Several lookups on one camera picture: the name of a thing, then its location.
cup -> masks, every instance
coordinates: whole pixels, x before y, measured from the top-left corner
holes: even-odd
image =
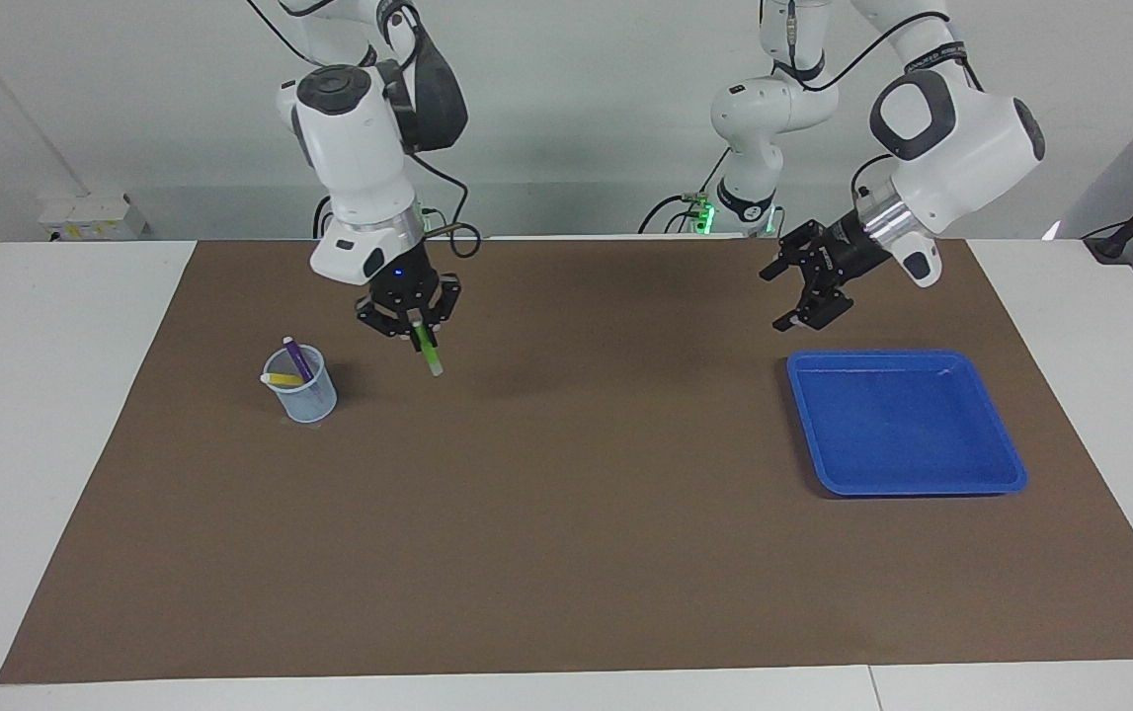
[[[325,357],[321,356],[321,352],[314,350],[310,345],[298,344],[298,348],[304,352],[304,359],[307,360],[308,368],[313,370],[314,377],[310,382],[300,384],[297,387],[265,384],[267,384],[270,391],[276,393],[276,399],[284,405],[286,414],[289,414],[291,420],[308,425],[318,422],[325,419],[326,414],[332,413],[333,408],[337,405],[337,391],[333,391],[333,382],[327,377]],[[264,375],[295,374],[296,371],[295,361],[289,358],[289,352],[284,348],[281,348],[278,352],[273,352],[272,358],[267,359],[267,362],[263,366]]]

white tabletop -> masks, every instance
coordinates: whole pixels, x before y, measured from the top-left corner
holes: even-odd
[[[0,243],[0,666],[193,243]],[[1133,526],[1133,274],[976,256]],[[0,687],[0,708],[1133,708],[1133,661]]]

purple marker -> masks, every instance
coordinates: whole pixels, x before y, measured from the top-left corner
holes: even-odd
[[[289,359],[295,361],[295,368],[298,368],[299,377],[304,378],[304,383],[312,383],[313,370],[307,366],[307,359],[304,359],[304,351],[298,348],[295,343],[293,336],[286,336],[286,352],[289,352]]]

blue crate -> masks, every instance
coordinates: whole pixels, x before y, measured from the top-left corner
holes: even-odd
[[[952,351],[790,357],[807,446],[842,496],[1013,494],[1026,469],[973,363]]]

brown table surface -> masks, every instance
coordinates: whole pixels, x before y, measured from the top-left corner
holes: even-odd
[[[969,248],[778,334],[773,247],[432,246],[435,379],[309,243],[201,243],[0,683],[1133,658],[1131,526]],[[284,334],[310,427],[255,379]],[[1028,489],[828,495],[784,376],[823,348],[964,352]]]

